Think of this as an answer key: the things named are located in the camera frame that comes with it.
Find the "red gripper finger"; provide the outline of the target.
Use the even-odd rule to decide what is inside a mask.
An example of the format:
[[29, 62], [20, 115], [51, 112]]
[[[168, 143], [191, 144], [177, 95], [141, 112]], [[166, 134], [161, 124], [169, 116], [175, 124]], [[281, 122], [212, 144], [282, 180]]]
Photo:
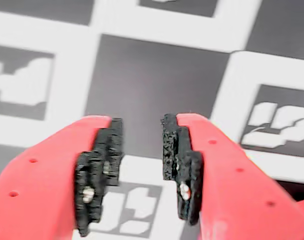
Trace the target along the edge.
[[178, 217], [200, 224], [203, 240], [304, 240], [296, 201], [206, 117], [168, 113], [163, 179], [174, 181]]
[[16, 156], [0, 174], [0, 240], [69, 240], [101, 220], [119, 184], [123, 121], [86, 116]]

